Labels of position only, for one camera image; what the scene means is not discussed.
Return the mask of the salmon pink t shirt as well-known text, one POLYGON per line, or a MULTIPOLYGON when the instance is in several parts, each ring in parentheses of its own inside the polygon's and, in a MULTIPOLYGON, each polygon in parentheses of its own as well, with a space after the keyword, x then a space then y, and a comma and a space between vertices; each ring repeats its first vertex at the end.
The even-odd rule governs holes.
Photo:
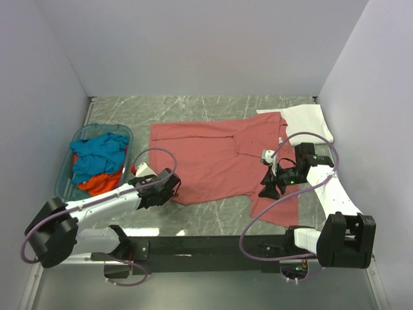
POLYGON ((247 119, 154 123, 149 166, 156 173, 175 168, 181 186, 173 200, 182 205, 247 196, 252 217, 284 227, 297 225, 297 196, 280 203, 258 196, 267 173, 261 153, 276 150, 287 138, 286 129, 278 112, 247 119))

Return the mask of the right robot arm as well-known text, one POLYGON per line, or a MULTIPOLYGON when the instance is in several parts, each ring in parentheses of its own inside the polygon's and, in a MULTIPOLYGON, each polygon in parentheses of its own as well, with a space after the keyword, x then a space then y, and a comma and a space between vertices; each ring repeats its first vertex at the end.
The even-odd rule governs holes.
POLYGON ((376 222, 353 204, 334 172, 329 156, 318 155, 314 144, 301 143, 294 148, 290 168, 281 166, 273 150, 264 150, 261 161, 268 167, 261 184, 261 198, 278 200, 287 187, 307 183, 314 187, 326 221, 322 230, 291 226, 285 234, 283 250, 297 258, 304 252, 317 256, 323 267, 366 269, 372 259, 376 222))

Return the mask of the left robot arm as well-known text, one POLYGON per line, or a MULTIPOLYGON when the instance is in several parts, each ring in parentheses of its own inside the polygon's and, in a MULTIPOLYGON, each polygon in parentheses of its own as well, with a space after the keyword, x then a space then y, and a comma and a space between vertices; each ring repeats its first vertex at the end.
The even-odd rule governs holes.
POLYGON ((181 185, 171 169, 132 178, 128 183, 91 198, 46 202, 25 231, 25 244, 34 250, 35 263, 51 268, 69 256, 102 253, 116 260, 133 258, 132 242, 118 225, 94 225, 118 213, 162 206, 181 185))

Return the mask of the orange t shirt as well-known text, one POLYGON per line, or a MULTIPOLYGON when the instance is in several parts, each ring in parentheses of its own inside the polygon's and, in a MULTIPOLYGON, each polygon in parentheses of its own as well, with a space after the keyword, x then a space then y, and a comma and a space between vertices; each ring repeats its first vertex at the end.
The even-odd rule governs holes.
POLYGON ((74 155, 71 184, 91 196, 106 193, 119 185, 125 155, 74 155))

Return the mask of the blue t shirt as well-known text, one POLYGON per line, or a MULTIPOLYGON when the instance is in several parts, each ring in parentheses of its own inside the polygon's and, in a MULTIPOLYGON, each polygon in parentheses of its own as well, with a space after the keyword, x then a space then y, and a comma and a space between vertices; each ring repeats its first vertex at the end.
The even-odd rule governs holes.
POLYGON ((70 143, 70 150, 77 155, 72 171, 72 184, 89 181, 98 174, 114 174, 123 166, 128 147, 128 136, 106 132, 90 139, 70 143))

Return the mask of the black base beam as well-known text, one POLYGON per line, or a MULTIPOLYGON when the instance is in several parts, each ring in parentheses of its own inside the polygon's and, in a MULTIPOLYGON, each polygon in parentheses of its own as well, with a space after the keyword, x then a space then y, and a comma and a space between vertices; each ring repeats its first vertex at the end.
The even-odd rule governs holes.
MULTIPOLYGON (((143 266, 148 274, 209 271, 261 271, 278 273, 279 262, 260 262, 247 258, 239 248, 239 236, 144 236, 129 237, 130 250, 116 258, 143 266)), ((307 254, 287 245, 284 235, 252 235, 243 238, 244 250, 260 258, 279 258, 307 254)), ((110 263, 104 254, 92 253, 93 262, 104 262, 109 279, 145 275, 144 271, 124 263, 110 263)))

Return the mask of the folded white t shirt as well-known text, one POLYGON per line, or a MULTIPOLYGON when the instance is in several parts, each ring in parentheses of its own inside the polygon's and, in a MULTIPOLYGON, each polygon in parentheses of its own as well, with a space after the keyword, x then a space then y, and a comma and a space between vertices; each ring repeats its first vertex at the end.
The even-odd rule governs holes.
POLYGON ((325 138, 329 143, 334 142, 325 122, 320 105, 304 104, 289 108, 256 110, 258 114, 279 112, 287 122, 286 134, 290 137, 297 132, 311 132, 325 138))

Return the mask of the teal plastic basket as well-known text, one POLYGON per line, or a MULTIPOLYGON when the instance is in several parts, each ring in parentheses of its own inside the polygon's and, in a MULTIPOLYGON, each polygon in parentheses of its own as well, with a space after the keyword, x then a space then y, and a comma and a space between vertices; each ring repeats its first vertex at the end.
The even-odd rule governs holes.
MULTIPOLYGON (((128 175, 128 172, 126 170, 130 162, 130 154, 134 138, 132 131, 127 126, 120 124, 89 124, 81 127, 74 134, 72 141, 88 140, 90 138, 98 137, 106 132, 120 134, 128 138, 128 147, 126 148, 125 160, 121 170, 122 174, 118 182, 119 185, 122 185, 124 184, 125 178, 128 175)), ((73 164, 74 153, 71 149, 68 149, 54 187, 55 197, 60 198, 64 202, 83 200, 91 197, 91 195, 89 195, 87 191, 83 191, 77 185, 71 183, 72 179, 75 176, 72 170, 73 164)))

